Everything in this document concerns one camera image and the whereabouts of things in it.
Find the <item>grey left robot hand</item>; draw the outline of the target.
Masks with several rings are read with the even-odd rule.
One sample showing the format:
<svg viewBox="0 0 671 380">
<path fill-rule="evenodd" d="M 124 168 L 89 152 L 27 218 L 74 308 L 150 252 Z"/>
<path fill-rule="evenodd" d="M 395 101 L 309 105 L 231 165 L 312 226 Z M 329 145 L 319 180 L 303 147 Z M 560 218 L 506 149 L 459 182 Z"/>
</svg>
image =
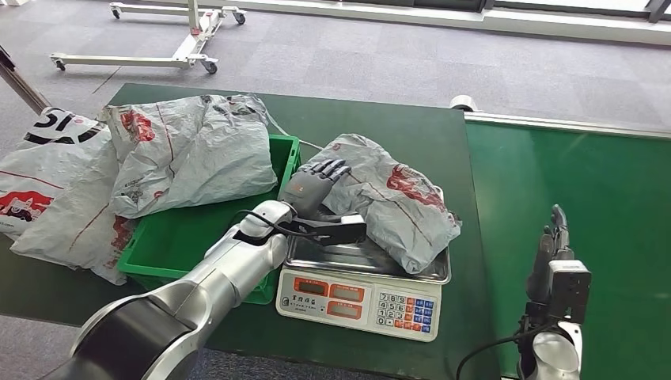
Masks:
<svg viewBox="0 0 671 380">
<path fill-rule="evenodd" d="M 300 219 L 334 221 L 320 207 L 334 184 L 350 172 L 344 159 L 328 159 L 299 169 L 279 193 L 278 201 L 291 206 Z"/>
</svg>

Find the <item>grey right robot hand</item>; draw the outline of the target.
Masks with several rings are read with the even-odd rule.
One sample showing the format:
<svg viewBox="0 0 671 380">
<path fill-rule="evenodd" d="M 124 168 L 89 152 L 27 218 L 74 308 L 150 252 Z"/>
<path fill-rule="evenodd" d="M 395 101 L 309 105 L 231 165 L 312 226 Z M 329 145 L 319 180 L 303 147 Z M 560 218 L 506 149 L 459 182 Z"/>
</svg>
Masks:
<svg viewBox="0 0 671 380">
<path fill-rule="evenodd" d="M 566 214 L 558 204 L 552 206 L 551 212 L 552 224 L 544 226 L 538 242 L 533 269 L 526 280 L 526 294 L 532 302 L 549 302 L 551 289 L 549 263 L 552 260 L 574 259 L 573 250 L 570 248 Z"/>
</svg>

